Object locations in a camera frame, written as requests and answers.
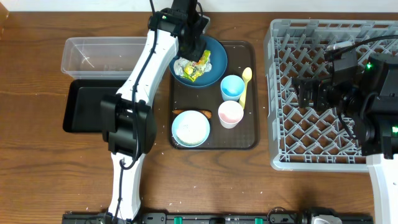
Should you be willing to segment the pink plastic cup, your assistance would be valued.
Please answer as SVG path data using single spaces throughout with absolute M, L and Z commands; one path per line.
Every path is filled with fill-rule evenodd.
M 243 118 L 244 110 L 237 101 L 224 101 L 218 108 L 218 117 L 222 127 L 234 128 Z

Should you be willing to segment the light blue plastic cup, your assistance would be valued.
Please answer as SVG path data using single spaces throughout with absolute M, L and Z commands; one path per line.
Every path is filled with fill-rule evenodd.
M 244 81 L 237 75 L 228 75 L 222 79 L 220 88 L 224 101 L 238 101 L 244 91 Z

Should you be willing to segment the white tissue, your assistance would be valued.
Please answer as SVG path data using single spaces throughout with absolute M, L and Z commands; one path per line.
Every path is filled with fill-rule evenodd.
M 178 76 L 183 76 L 183 66 L 190 60 L 180 58 L 174 62 L 174 71 Z

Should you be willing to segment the yellow green snack wrapper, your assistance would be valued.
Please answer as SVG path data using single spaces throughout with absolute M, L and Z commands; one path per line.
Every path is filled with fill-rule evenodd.
M 195 82 L 196 79 L 212 69 L 211 52 L 205 50 L 198 62 L 188 61 L 183 68 L 183 77 Z

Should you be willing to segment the dark brown serving tray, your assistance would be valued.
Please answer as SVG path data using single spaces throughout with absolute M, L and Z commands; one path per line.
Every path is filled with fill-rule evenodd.
M 221 80 L 204 88 L 193 88 L 170 78 L 170 109 L 172 110 L 208 110 L 211 111 L 210 135 L 197 149 L 209 150 L 250 150 L 260 139 L 257 103 L 256 57 L 249 42 L 230 40 L 222 41 L 228 66 L 223 76 L 241 75 L 247 67 L 252 69 L 252 79 L 248 83 L 246 105 L 243 119 L 232 129 L 222 127 L 218 108 L 222 104 Z

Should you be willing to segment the light blue bowl with rice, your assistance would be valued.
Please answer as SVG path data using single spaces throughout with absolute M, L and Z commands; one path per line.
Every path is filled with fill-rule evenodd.
M 172 137 L 183 147 L 198 147 L 210 135 L 210 122 L 199 111 L 188 110 L 176 116 L 172 122 Z

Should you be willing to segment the orange carrot piece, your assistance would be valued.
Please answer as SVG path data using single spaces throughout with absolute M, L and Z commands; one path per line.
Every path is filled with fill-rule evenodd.
M 194 109 L 192 109 L 192 110 L 191 110 L 191 109 L 187 109 L 187 110 L 173 110 L 172 113 L 175 114 L 175 115 L 179 115 L 179 114 L 181 114 L 181 113 L 183 113 L 183 112 L 186 112 L 186 111 L 196 111 L 196 112 L 199 112 L 199 113 L 203 114 L 207 119 L 211 119 L 211 117 L 212 117 L 212 112 L 209 111 L 209 110 L 194 110 Z

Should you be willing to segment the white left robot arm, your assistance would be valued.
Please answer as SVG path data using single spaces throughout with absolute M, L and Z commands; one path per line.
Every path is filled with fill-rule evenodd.
M 157 126 L 152 110 L 160 81 L 176 56 L 199 61 L 210 19 L 197 0 L 174 0 L 153 11 L 145 47 L 133 71 L 114 95 L 101 100 L 103 140 L 113 162 L 113 193 L 105 223 L 133 223 L 141 207 L 139 187 Z

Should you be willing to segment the grey dishwasher rack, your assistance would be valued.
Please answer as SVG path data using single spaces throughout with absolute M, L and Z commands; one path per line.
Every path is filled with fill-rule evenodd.
M 339 42 L 397 34 L 397 21 L 274 19 L 264 39 L 269 153 L 275 170 L 367 172 L 336 109 L 299 108 L 292 79 L 329 76 L 324 53 Z

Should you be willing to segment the dark blue plate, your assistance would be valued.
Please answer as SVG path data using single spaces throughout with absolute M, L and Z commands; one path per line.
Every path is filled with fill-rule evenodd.
M 228 64 L 228 57 L 222 44 L 216 39 L 209 36 L 202 36 L 202 38 L 206 42 L 205 50 L 209 50 L 211 52 L 210 59 L 213 68 L 210 72 L 204 73 L 202 76 L 198 77 L 195 82 L 191 82 L 184 77 L 178 76 L 174 71 L 174 62 L 181 57 L 174 58 L 169 63 L 169 69 L 173 77 L 184 85 L 192 88 L 204 88 L 206 86 L 214 84 L 224 74 Z

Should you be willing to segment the yellow plastic spoon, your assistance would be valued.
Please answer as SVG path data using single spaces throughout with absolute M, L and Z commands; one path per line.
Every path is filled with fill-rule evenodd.
M 239 98 L 239 104 L 244 109 L 246 105 L 246 93 L 247 93 L 248 83 L 252 79 L 252 69 L 250 67 L 246 67 L 244 69 L 242 74 L 242 79 L 244 82 L 244 90 Z

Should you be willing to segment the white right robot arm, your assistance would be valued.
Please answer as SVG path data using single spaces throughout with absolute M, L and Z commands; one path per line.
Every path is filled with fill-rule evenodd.
M 338 108 L 354 121 L 347 133 L 361 145 L 371 177 L 375 222 L 397 223 L 397 57 L 373 53 L 355 79 L 355 56 L 332 64 L 331 78 L 293 78 L 301 108 Z

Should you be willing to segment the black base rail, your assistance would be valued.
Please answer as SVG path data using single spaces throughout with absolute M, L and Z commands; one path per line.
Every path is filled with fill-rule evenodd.
M 373 224 L 370 215 L 339 214 L 330 208 L 312 207 L 299 213 L 289 212 L 282 207 L 273 208 L 267 215 L 200 215 L 142 213 L 134 219 L 114 219 L 110 213 L 67 213 L 62 217 L 62 224 Z

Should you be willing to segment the black waste tray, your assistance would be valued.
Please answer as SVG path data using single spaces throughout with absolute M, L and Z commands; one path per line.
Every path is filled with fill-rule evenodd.
M 115 95 L 124 80 L 76 79 L 71 82 L 63 130 L 67 133 L 102 132 L 100 102 L 106 95 Z

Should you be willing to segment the clear plastic waste bin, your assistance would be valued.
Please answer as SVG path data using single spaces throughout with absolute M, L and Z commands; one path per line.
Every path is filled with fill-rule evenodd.
M 72 37 L 65 42 L 61 71 L 74 79 L 125 80 L 145 45 L 145 37 Z

